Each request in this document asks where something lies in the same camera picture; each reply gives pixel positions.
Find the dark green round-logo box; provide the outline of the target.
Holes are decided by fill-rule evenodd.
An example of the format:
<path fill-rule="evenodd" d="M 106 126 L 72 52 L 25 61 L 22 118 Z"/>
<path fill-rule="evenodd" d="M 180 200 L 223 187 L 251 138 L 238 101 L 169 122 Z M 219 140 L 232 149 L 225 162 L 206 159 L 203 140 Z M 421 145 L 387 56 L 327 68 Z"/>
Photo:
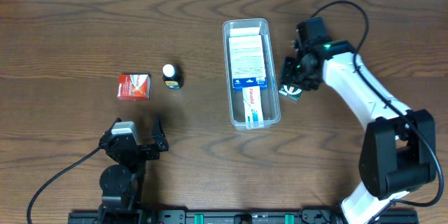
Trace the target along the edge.
<path fill-rule="evenodd" d="M 279 89 L 279 94 L 297 102 L 302 95 L 302 89 L 293 85 L 282 85 Z"/>

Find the red orange medicine box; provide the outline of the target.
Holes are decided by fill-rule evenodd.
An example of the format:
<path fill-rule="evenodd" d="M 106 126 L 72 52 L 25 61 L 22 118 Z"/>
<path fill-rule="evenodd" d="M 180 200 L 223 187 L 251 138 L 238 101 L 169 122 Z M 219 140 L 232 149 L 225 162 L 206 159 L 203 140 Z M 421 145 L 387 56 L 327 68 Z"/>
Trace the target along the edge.
<path fill-rule="evenodd" d="M 149 74 L 120 74 L 117 98 L 121 101 L 146 101 L 150 99 Z"/>

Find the blue medicine box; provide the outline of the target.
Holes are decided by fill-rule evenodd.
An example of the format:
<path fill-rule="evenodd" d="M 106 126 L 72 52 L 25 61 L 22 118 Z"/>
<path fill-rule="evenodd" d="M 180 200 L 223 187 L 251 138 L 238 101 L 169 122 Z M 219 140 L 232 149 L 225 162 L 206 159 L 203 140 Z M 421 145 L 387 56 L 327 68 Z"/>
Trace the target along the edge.
<path fill-rule="evenodd" d="M 263 40 L 256 27 L 230 29 L 228 39 L 234 91 L 259 86 L 267 88 Z"/>

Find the white green medicine box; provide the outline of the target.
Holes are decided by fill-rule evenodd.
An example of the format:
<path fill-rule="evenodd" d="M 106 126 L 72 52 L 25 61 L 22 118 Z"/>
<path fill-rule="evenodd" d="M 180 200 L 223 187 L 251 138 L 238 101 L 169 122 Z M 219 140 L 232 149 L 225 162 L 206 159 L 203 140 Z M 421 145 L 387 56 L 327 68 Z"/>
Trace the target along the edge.
<path fill-rule="evenodd" d="M 246 128 L 255 129 L 264 126 L 264 116 L 261 104 L 259 86 L 244 87 L 242 89 L 244 103 L 244 119 Z"/>

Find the clear plastic container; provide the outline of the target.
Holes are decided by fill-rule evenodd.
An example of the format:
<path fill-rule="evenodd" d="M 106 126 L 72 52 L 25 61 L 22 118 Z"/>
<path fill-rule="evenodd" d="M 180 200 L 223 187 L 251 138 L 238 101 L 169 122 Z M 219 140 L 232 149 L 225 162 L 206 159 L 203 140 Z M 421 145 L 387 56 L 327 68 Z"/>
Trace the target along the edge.
<path fill-rule="evenodd" d="M 262 36 L 265 68 L 267 72 L 267 88 L 260 89 L 264 126 L 259 128 L 270 127 L 274 123 L 279 122 L 281 119 L 279 94 L 277 91 L 277 80 L 274 67 L 274 56 L 272 53 L 270 30 L 267 21 L 263 18 L 229 20 L 223 23 L 223 45 L 225 55 L 227 93 L 230 107 L 230 121 L 237 130 L 247 130 L 247 128 L 244 119 L 244 103 L 242 91 L 234 91 L 232 87 L 228 39 L 230 36 L 230 29 L 247 27 L 256 27 L 260 29 L 259 34 Z"/>

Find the dark bottle white cap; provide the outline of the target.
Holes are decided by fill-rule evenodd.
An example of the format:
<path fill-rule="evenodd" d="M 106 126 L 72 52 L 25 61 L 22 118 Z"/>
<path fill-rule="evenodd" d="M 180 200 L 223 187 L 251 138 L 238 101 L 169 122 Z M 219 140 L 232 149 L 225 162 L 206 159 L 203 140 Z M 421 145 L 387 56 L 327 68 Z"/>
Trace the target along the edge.
<path fill-rule="evenodd" d="M 166 64 L 162 68 L 164 84 L 172 90 L 177 90 L 183 87 L 183 76 L 178 66 L 173 64 Z"/>

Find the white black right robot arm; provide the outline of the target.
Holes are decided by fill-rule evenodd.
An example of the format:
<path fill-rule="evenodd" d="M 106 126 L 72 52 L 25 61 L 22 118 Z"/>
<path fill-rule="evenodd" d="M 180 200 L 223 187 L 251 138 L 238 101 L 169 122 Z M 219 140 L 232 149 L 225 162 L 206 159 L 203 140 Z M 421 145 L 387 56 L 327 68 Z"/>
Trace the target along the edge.
<path fill-rule="evenodd" d="M 392 205 L 443 179 L 435 151 L 435 122 L 427 110 L 396 99 L 365 67 L 346 40 L 318 38 L 295 45 L 293 82 L 303 90 L 331 87 L 357 117 L 365 136 L 360 183 L 340 204 L 345 223 L 373 223 Z"/>

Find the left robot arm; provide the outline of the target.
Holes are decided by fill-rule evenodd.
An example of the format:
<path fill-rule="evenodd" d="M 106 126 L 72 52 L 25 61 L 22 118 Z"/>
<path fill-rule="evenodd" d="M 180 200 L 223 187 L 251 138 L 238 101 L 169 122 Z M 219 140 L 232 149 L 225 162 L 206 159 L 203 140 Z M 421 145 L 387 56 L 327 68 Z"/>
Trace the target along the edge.
<path fill-rule="evenodd" d="M 146 174 L 146 163 L 160 158 L 169 144 L 159 118 L 153 124 L 153 143 L 139 145 L 137 126 L 132 121 L 116 119 L 99 140 L 98 150 L 115 161 L 100 176 L 102 204 L 94 223 L 273 223 L 280 218 L 294 223 L 288 213 L 231 213 L 226 211 L 191 214 L 187 211 L 145 209 L 141 196 Z"/>

